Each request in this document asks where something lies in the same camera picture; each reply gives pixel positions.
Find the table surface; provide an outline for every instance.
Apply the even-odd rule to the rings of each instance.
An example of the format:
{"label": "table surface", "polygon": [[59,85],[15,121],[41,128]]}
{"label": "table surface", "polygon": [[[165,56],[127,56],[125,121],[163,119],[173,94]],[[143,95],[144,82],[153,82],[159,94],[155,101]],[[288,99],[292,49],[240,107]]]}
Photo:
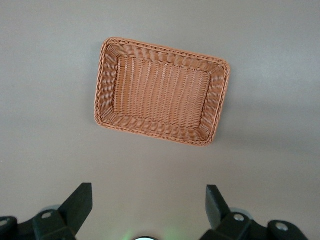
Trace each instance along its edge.
{"label": "table surface", "polygon": [[[12,1],[0,7],[0,216],[26,221],[92,183],[78,240],[197,240],[206,185],[266,226],[319,237],[320,1]],[[94,120],[100,47],[123,37],[231,66],[213,144]]]}

